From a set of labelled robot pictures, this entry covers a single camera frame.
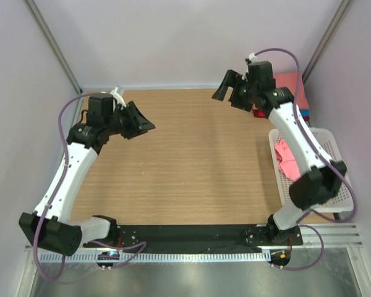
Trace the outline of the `salmon pink t-shirt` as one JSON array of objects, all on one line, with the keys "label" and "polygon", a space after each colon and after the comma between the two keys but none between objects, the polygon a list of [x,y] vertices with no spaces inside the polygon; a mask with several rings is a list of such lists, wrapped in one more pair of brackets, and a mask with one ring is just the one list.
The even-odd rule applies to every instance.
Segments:
[{"label": "salmon pink t-shirt", "polygon": [[[276,80],[277,87],[287,87],[293,95],[296,94],[296,87],[297,87],[297,72],[282,72],[282,73],[274,73],[273,77]],[[299,96],[297,99],[297,104],[299,109],[309,110],[309,104],[307,102],[307,98],[305,96],[304,84],[301,83],[299,89]]]}]

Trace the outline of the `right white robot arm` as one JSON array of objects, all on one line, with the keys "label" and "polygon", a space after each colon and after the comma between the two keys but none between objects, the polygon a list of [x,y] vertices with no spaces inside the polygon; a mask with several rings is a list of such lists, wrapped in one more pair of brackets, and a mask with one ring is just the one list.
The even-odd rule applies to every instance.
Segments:
[{"label": "right white robot arm", "polygon": [[227,70],[212,97],[222,101],[231,88],[229,101],[232,107],[251,111],[256,106],[262,110],[279,130],[295,158],[300,177],[289,187],[290,200],[267,220],[267,240],[280,245],[295,231],[303,215],[337,195],[347,168],[343,161],[335,162],[320,148],[290,89],[276,86],[271,63],[248,61],[247,67],[244,75]]}]

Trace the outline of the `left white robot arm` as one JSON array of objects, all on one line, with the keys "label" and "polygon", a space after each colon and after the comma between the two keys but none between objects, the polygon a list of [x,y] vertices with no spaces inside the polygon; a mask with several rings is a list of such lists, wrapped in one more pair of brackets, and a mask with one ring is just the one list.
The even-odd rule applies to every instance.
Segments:
[{"label": "left white robot arm", "polygon": [[93,241],[113,247],[120,237],[116,219],[94,215],[71,225],[70,216],[84,178],[109,138],[133,139],[152,129],[133,101],[118,95],[88,93],[86,116],[62,135],[64,156],[46,194],[32,213],[22,213],[19,226],[34,250],[45,249],[65,256]]}]

